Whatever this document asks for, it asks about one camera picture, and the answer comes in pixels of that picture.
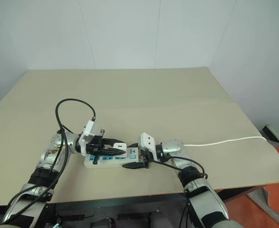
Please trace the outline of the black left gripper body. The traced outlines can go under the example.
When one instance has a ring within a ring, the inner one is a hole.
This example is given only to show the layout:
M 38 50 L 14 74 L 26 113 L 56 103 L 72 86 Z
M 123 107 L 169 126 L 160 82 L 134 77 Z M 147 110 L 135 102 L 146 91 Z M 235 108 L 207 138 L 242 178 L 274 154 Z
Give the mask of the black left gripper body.
M 105 131 L 101 129 L 99 134 L 95 135 L 91 142 L 87 144 L 87 154 L 93 155 L 94 159 L 92 163 L 94 165 L 98 164 L 99 157 L 105 156 L 105 148 L 103 144 L 103 136 Z

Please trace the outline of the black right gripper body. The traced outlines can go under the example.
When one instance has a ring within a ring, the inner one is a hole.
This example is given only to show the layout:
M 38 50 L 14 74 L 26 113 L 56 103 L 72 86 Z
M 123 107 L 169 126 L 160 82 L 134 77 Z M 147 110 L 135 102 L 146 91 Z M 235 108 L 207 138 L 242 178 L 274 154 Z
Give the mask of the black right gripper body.
M 147 149 L 140 149 L 139 151 L 139 169 L 149 168 L 149 163 L 154 161 L 153 154 Z

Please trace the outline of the white charger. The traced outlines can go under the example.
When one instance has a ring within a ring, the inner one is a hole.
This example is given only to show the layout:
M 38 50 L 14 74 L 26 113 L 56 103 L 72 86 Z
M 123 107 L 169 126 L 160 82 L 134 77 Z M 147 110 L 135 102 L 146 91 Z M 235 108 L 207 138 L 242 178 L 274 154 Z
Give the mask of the white charger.
M 115 157 L 117 158 L 126 158 L 128 156 L 127 152 L 127 144 L 126 143 L 121 143 L 121 142 L 116 142 L 113 146 L 114 149 L 119 149 L 121 151 L 124 151 L 125 153 L 121 155 L 116 155 Z

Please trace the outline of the white power strip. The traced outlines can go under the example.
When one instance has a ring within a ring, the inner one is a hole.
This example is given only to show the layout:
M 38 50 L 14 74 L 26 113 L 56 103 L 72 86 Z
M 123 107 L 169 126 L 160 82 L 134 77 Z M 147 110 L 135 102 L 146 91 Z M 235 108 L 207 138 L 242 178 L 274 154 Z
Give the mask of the white power strip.
M 125 163 L 139 162 L 139 151 L 139 148 L 127 147 L 128 156 L 126 158 L 117 158 L 115 156 L 106 155 L 99 157 L 97 165 L 92 163 L 94 156 L 89 155 L 85 158 L 84 165 L 88 169 L 122 167 Z

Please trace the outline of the dark rounded shape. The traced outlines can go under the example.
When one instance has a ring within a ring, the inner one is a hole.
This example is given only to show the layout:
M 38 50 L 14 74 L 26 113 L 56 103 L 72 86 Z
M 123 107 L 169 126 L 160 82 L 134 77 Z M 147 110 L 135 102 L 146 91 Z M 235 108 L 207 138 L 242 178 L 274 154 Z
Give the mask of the dark rounded shape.
M 149 228 L 173 228 L 169 219 L 160 211 L 154 211 L 149 217 Z
M 95 228 L 115 228 L 115 220 L 113 218 L 103 218 L 95 224 Z

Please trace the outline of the grey sheet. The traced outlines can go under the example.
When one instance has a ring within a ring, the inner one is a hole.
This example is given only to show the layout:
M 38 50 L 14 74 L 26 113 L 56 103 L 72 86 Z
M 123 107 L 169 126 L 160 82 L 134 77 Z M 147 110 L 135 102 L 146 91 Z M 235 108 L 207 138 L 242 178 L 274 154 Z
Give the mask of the grey sheet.
M 247 196 L 279 224 L 279 213 L 270 206 L 270 191 L 260 187 L 249 192 Z

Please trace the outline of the black table frame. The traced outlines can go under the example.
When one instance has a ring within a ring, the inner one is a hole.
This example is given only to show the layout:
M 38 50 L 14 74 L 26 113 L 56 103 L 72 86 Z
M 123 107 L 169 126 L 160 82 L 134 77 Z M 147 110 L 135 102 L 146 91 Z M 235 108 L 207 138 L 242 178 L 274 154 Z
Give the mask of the black table frame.
M 224 202 L 228 202 L 230 200 L 238 198 L 242 195 L 250 193 L 259 188 L 261 188 L 261 186 L 224 189 L 219 191 L 219 196 Z M 94 208 L 107 208 L 107 207 L 116 207 L 116 206 L 124 206 L 124 205 L 169 202 L 169 201 L 187 202 L 187 197 L 185 193 L 170 193 L 170 194 L 158 194 L 158 195 L 124 197 L 124 198 L 93 199 L 93 200 L 49 203 L 46 206 L 45 212 L 42 213 L 42 219 L 44 220 L 43 223 L 44 225 L 47 223 L 53 225 L 60 211 L 80 211 L 80 210 L 94 209 Z

